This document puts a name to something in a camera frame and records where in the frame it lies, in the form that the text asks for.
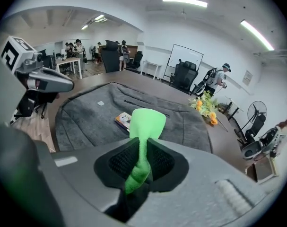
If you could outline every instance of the white wall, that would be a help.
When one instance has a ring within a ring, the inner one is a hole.
[[[143,41],[145,52],[143,60],[162,64],[162,78],[165,66],[170,56],[173,44],[178,44],[203,55],[199,75],[194,83],[199,83],[206,72],[212,67],[221,67],[224,63],[231,66],[228,72],[227,88],[217,91],[216,97],[220,102],[228,103],[225,96],[231,97],[239,105],[254,92],[260,80],[262,66],[258,60],[237,44],[232,38],[206,24],[193,23],[172,17],[151,16],[145,33],[140,34],[138,42]],[[249,86],[242,80],[246,70],[253,75]],[[154,74],[155,67],[150,67],[148,73]],[[238,114],[239,124],[245,124],[247,116]]]
[[[109,26],[107,24],[92,25],[90,30],[79,28],[50,26],[46,29],[29,29],[15,36],[23,38],[31,44],[37,51],[46,49],[47,55],[53,51],[60,53],[65,48],[65,43],[74,43],[80,39],[87,52],[88,60],[91,59],[91,49],[101,42],[105,45],[105,40],[119,41],[125,40],[127,45],[137,45],[139,30],[128,26]]]
[[[146,14],[135,0],[16,0],[4,18],[15,13],[40,7],[71,6],[100,11],[105,15],[119,18],[139,30],[144,31]]]
[[[254,101],[262,101],[267,107],[267,117],[264,126],[261,128],[257,137],[262,136],[268,129],[274,127],[281,121],[287,119],[287,68],[264,67],[260,82],[254,89],[254,95],[248,97],[242,107],[247,109]]]
[[[62,41],[56,42],[55,43],[55,54],[61,53],[61,50],[66,47],[65,43],[62,44]]]
[[[47,43],[39,46],[33,46],[37,51],[45,50],[46,55],[53,55],[55,51],[55,43]]]

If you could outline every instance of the white ceiling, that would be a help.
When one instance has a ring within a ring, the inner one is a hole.
[[[279,9],[271,0],[201,0],[208,3],[206,9],[188,4],[166,3],[162,0],[135,1],[145,8],[150,17],[171,16],[178,17],[182,21],[184,15],[181,12],[184,10],[186,20],[206,23],[223,31],[252,53],[265,51],[265,47],[240,25],[245,19],[259,30],[277,51],[287,49],[287,26]],[[65,25],[79,29],[88,19],[98,15],[100,12],[81,8],[73,11],[69,7],[32,9],[5,19],[0,30],[7,34],[17,34],[31,28],[48,26]],[[118,18],[108,18],[109,20],[102,26],[122,24]],[[94,26],[100,25],[94,24],[87,30],[94,29]]]
[[[80,29],[89,19],[97,17],[101,13],[89,9],[72,9],[70,7],[31,9],[13,15],[2,21],[0,31],[9,35],[16,35],[29,29],[46,27],[72,27]],[[122,23],[115,18],[109,17],[103,23],[107,26],[119,26]],[[89,26],[87,30],[93,30],[98,23]]]
[[[260,42],[240,26],[240,22],[246,19],[267,38],[275,49],[287,48],[283,21],[278,19],[279,10],[270,0],[201,0],[208,3],[206,9],[187,4],[162,2],[162,0],[137,1],[151,15],[166,14],[184,18],[181,14],[184,9],[187,20],[200,21],[223,30],[251,52],[265,50]]]

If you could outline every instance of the table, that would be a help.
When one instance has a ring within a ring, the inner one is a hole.
[[[66,64],[66,63],[72,63],[73,65],[73,72],[75,74],[75,65],[74,62],[78,61],[78,70],[79,70],[79,75],[80,75],[80,79],[82,79],[82,74],[81,74],[81,66],[80,66],[80,58],[78,57],[71,57],[71,58],[67,58],[66,60],[62,61],[60,59],[56,60],[56,70],[58,72],[60,72],[59,70],[59,66],[62,64]]]
[[[242,110],[231,98],[229,98],[229,97],[227,97],[227,96],[225,96],[225,97],[230,101],[230,103],[228,104],[228,106],[226,107],[226,109],[223,111],[223,114],[225,114],[226,111],[230,109],[230,107],[232,106],[232,104],[234,104],[234,105],[237,107],[236,110],[232,113],[232,115],[229,116],[228,121],[230,121],[230,119],[236,114],[236,112],[238,112],[239,109],[240,109],[242,112],[243,112],[243,110]]]
[[[158,80],[152,80],[151,78],[141,76],[128,70],[116,71],[91,76],[82,80],[76,80],[72,91],[60,93],[60,98],[55,99],[53,103],[48,104],[49,126],[56,151],[59,151],[59,148],[55,133],[55,116],[60,105],[62,105],[62,103],[70,96],[81,90],[110,82],[125,84],[127,86],[134,87],[139,91],[146,92],[150,95],[157,96],[171,102],[184,105],[187,105],[189,102],[188,94],[170,87]],[[227,130],[220,125],[220,123],[216,126],[207,124],[212,153],[219,156],[244,174],[245,160],[242,158],[237,138],[234,134],[234,129],[223,114],[218,112],[217,118],[224,124]]]
[[[161,67],[162,65],[158,65],[158,64],[155,64],[155,63],[151,63],[151,62],[145,60],[144,63],[143,63],[143,65],[141,66],[141,73],[140,73],[140,75],[142,75],[143,68],[144,68],[145,65],[147,65],[147,64],[156,66],[155,74],[154,74],[154,77],[153,77],[153,80],[155,80],[155,76],[156,76],[156,74],[157,74],[158,68]]]

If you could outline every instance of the small book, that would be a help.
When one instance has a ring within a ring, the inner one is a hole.
[[[126,113],[123,112],[120,115],[118,115],[114,121],[121,126],[123,129],[125,129],[127,132],[130,132],[130,118],[131,116]]]

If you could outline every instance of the cap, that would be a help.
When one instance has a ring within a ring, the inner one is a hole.
[[[229,66],[229,64],[227,64],[227,63],[225,63],[222,67],[227,68],[229,72],[231,72],[231,71],[232,71],[232,70],[230,70],[230,66]]]

